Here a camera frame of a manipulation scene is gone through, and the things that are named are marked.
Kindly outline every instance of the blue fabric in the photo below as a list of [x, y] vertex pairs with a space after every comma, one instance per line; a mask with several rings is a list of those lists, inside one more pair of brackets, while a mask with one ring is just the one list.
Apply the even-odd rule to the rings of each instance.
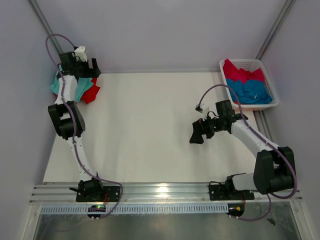
[[[234, 82], [232, 79], [227, 79], [226, 83], [235, 91], [241, 104], [268, 104], [272, 101], [263, 81], [248, 80], [242, 84], [240, 80]], [[237, 99], [231, 91], [230, 95], [236, 102]]]
[[[59, 72], [57, 71], [55, 74], [53, 84], [50, 85], [50, 90], [55, 95], [59, 94], [60, 84], [59, 84], [59, 81], [57, 78], [58, 74], [59, 74]], [[81, 99], [82, 95], [85, 93], [85, 91], [87, 91], [89, 88], [91, 88], [94, 85], [93, 82], [91, 82], [91, 80], [92, 80], [91, 77], [89, 77], [89, 78], [80, 77], [79, 78], [78, 86], [75, 89], [75, 96], [74, 96], [74, 100], [76, 102], [80, 102], [80, 99]]]

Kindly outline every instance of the white table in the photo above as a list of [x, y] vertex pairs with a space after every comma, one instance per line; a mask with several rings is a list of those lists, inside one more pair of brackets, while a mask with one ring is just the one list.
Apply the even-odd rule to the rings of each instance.
[[[195, 111], [203, 93], [221, 83], [220, 73], [101, 74], [94, 102], [79, 103], [85, 123], [83, 144], [99, 176], [118, 182], [224, 181], [237, 173], [252, 173], [255, 158], [237, 138], [218, 132], [204, 144], [189, 144]], [[204, 103], [226, 98], [213, 89]], [[252, 111], [244, 114], [255, 124]], [[56, 137], [44, 182], [78, 182], [72, 152]]]

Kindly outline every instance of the wall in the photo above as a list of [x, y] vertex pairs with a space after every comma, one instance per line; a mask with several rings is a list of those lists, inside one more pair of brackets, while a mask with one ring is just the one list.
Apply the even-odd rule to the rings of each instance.
[[320, 226], [320, 2], [297, 1], [263, 62], [280, 105], [266, 110], [275, 139], [294, 150], [299, 188]]
[[[103, 72], [202, 72], [254, 58], [284, 0], [37, 0]], [[60, 41], [64, 50], [68, 45]]]
[[0, 32], [0, 232], [1, 239], [14, 240], [53, 145], [47, 106], [54, 100], [49, 90], [54, 67], [27, 1], [1, 2]]

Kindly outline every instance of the white basket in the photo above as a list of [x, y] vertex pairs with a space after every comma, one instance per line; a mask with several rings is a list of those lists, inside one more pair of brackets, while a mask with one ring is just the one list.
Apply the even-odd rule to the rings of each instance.
[[[264, 75], [264, 85], [265, 85], [265, 89], [267, 90], [268, 94], [271, 96], [272, 101], [268, 104], [241, 104], [241, 107], [243, 108], [243, 110], [251, 110], [251, 111], [260, 111], [263, 109], [267, 109], [270, 107], [275, 107], [279, 104], [279, 98], [278, 95], [275, 91], [275, 87], [273, 86], [268, 73], [265, 69], [265, 66], [263, 65], [263, 63], [260, 60], [257, 59], [229, 59], [233, 65], [237, 68], [237, 69], [244, 69], [246, 71], [250, 71], [253, 72], [257, 69], [261, 69], [262, 73]], [[222, 78], [223, 78], [223, 82], [225, 85], [227, 84], [227, 79], [224, 73], [224, 69], [223, 66], [225, 64], [225, 59], [220, 61], [220, 69], [221, 69], [221, 73], [222, 73]], [[231, 101], [231, 105], [233, 107], [233, 109], [238, 110], [239, 106], [238, 104], [234, 103], [231, 95], [230, 95], [230, 91], [227, 89], [226, 93], [228, 94], [228, 98]]]

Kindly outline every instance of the red fabric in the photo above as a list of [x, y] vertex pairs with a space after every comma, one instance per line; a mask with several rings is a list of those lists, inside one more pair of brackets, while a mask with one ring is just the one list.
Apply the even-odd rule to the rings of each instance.
[[242, 84], [245, 84], [248, 80], [265, 81], [265, 76], [260, 68], [254, 72], [246, 71], [242, 68], [238, 70], [229, 59], [224, 61], [222, 68], [226, 79], [231, 79], [233, 81], [240, 80]]
[[92, 78], [91, 82], [93, 83], [93, 86], [85, 91], [81, 97], [81, 100], [83, 100], [85, 104], [94, 101], [100, 89], [100, 87], [97, 86], [97, 78]]

